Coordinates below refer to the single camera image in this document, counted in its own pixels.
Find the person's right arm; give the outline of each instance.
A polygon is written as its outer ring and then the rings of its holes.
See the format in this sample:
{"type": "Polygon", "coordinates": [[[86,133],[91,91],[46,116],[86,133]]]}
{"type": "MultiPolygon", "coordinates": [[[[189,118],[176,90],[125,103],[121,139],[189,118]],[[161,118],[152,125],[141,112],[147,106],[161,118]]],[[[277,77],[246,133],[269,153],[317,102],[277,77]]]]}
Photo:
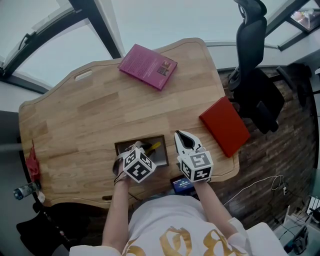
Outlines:
{"type": "Polygon", "coordinates": [[[232,216],[220,202],[214,190],[206,181],[193,183],[209,222],[213,223],[228,239],[238,231],[228,221],[232,216]]]}

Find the power plug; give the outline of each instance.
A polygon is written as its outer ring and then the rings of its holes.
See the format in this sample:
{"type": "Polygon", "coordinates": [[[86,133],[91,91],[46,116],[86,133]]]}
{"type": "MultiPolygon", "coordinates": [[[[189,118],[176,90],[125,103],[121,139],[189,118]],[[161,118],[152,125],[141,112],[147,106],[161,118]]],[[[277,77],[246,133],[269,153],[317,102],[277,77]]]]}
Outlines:
{"type": "Polygon", "coordinates": [[[286,195],[288,193],[288,189],[284,186],[283,187],[283,194],[286,195]]]}

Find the person's left arm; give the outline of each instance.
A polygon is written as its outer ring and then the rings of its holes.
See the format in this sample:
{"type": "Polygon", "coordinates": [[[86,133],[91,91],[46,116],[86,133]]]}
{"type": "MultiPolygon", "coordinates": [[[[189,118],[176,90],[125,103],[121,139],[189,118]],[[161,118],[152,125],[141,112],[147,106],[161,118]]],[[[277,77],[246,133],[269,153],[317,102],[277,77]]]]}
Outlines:
{"type": "Polygon", "coordinates": [[[103,229],[102,245],[115,248],[120,253],[128,242],[128,194],[130,178],[118,181],[114,186],[111,206],[103,229]]]}

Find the chair headrest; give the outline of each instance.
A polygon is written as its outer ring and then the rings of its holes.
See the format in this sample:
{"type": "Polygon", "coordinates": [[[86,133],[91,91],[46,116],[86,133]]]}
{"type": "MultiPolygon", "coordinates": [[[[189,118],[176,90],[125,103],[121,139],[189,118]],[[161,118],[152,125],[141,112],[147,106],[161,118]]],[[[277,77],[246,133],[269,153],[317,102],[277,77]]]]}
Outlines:
{"type": "Polygon", "coordinates": [[[267,14],[267,8],[260,0],[234,0],[244,10],[245,24],[251,24],[260,20],[267,14]]]}

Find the magenta book cover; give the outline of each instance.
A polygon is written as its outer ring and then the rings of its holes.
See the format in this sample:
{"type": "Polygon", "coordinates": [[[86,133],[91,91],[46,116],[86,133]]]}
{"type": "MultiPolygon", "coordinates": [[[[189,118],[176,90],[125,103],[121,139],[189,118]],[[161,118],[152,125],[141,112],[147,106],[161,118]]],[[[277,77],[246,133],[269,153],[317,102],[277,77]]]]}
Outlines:
{"type": "Polygon", "coordinates": [[[177,64],[160,53],[135,44],[118,69],[162,90],[177,64]]]}

